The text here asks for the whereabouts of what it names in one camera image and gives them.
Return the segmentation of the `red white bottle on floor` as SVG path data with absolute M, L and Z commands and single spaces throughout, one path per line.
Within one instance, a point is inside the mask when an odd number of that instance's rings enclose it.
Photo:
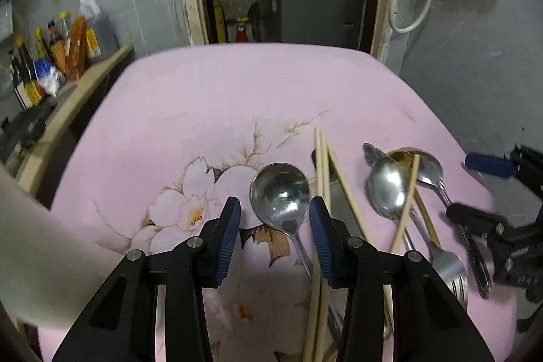
M 247 33 L 248 17 L 238 17 L 236 19 L 235 43 L 249 42 Z

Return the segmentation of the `large round steel spoon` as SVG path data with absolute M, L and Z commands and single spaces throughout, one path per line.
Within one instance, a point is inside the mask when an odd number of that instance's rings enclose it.
M 307 277 L 312 279 L 313 264 L 299 236 L 309 200 L 307 178 L 288 163 L 264 166 L 250 183 L 253 212 L 267 227 L 284 233 L 292 241 Z

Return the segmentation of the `small steel spoon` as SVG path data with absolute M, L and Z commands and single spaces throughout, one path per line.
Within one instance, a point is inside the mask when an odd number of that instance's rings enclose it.
M 451 206 L 452 200 L 446 192 L 444 171 L 440 162 L 429 152 L 412 150 L 411 153 L 420 156 L 418 181 L 425 187 L 433 188 L 446 208 Z M 466 226 L 457 224 L 455 227 L 460 232 L 462 242 L 468 253 L 469 263 L 477 283 L 479 294 L 483 299 L 488 300 L 491 294 L 492 283 L 481 251 Z

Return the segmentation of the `dark sauce bottle yellow label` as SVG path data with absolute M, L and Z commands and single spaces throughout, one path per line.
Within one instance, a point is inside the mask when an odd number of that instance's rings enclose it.
M 17 37 L 15 48 L 9 54 L 15 86 L 18 87 L 22 84 L 22 88 L 30 104 L 33 107 L 39 105 L 43 97 L 46 96 L 46 93 L 38 83 L 34 64 L 27 50 L 25 39 Z

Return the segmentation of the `large dark oil jug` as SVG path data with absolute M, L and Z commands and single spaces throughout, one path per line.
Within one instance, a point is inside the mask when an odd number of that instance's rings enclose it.
M 87 56 L 91 64 L 104 61 L 119 49 L 109 17 L 95 0 L 80 0 L 79 12 L 87 24 Z

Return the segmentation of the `grey cabinet in backroom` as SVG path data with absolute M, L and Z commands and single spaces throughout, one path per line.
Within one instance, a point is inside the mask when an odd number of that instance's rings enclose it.
M 356 50 L 364 0 L 258 0 L 265 42 Z

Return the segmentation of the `orange snack packet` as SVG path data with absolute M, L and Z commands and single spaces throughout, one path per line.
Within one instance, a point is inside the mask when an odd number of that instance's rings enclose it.
M 72 24 L 70 46 L 66 54 L 66 76 L 69 81 L 79 79 L 85 71 L 87 58 L 87 20 L 78 16 Z

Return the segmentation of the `white blue salt bag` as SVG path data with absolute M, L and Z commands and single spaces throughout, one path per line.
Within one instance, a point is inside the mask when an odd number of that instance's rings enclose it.
M 37 59 L 34 61 L 34 69 L 38 84 L 48 95 L 58 96 L 66 83 L 63 74 L 46 59 Z

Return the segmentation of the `wooden chopstick crossing spoons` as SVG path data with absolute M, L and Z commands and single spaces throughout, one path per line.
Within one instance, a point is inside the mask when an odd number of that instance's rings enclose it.
M 400 213 L 399 222 L 396 228 L 396 233 L 388 249 L 389 253 L 398 253 L 399 247 L 402 244 L 403 235 L 406 231 L 408 217 L 410 216 L 412 202 L 414 200 L 415 187 L 416 187 L 416 182 L 418 178 L 419 168 L 420 168 L 420 156 L 418 154 L 413 154 L 411 156 L 411 174 L 408 181 L 408 187 L 407 187 L 404 203 L 401 208 L 401 213 Z

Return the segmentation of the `oval steel spoon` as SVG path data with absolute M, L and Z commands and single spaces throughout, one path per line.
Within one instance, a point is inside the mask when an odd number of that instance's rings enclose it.
M 388 156 L 379 158 L 372 166 L 366 180 L 366 196 L 377 214 L 399 225 L 407 185 L 400 168 Z

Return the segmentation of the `steel fork ornate handle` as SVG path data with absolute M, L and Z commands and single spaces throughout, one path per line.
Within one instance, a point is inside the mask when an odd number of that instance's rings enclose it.
M 382 157 L 385 157 L 385 153 L 377 149 L 371 143 L 364 143 L 362 150 L 366 162 L 371 166 Z M 406 185 L 408 187 L 408 179 L 405 177 Z M 415 209 L 411 210 L 411 219 L 414 222 L 415 227 L 418 229 L 420 236 L 425 241 L 430 252 L 430 263 L 436 270 L 438 275 L 446 282 L 449 289 L 455 294 L 457 300 L 462 307 L 468 309 L 468 277 L 465 266 L 461 259 L 452 252 L 443 250 L 440 246 L 436 245 L 431 239 L 427 229 L 423 226 L 422 220 L 417 215 Z

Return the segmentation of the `white plastic utensil holder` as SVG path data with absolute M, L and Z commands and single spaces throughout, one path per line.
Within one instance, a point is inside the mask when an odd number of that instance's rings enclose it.
M 1 301 L 38 327 L 70 328 L 120 262 L 70 231 L 1 171 Z

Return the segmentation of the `wooden chopstick middle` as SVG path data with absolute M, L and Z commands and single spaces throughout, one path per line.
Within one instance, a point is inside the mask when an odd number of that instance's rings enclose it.
M 321 196 L 326 203 L 330 202 L 330 178 L 329 178 L 329 153 L 327 152 L 327 141 L 324 132 L 320 130 L 320 153 L 319 165 L 321 166 Z M 321 288 L 320 288 L 320 305 L 318 317 L 318 330 L 316 335 L 316 345 L 314 353 L 314 361 L 322 362 L 325 355 L 325 344 L 327 335 L 327 315 L 329 314 L 329 290 L 327 289 L 327 281 L 323 278 L 324 274 L 322 266 L 320 267 Z

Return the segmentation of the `steel table knife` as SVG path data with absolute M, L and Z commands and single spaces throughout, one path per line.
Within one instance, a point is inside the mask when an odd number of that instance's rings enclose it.
M 332 165 L 331 156 L 329 156 L 329 178 L 331 193 L 331 218 L 343 222 L 350 236 L 356 236 L 365 239 L 360 229 L 351 204 L 347 200 L 345 191 L 340 184 L 340 179 L 335 167 Z

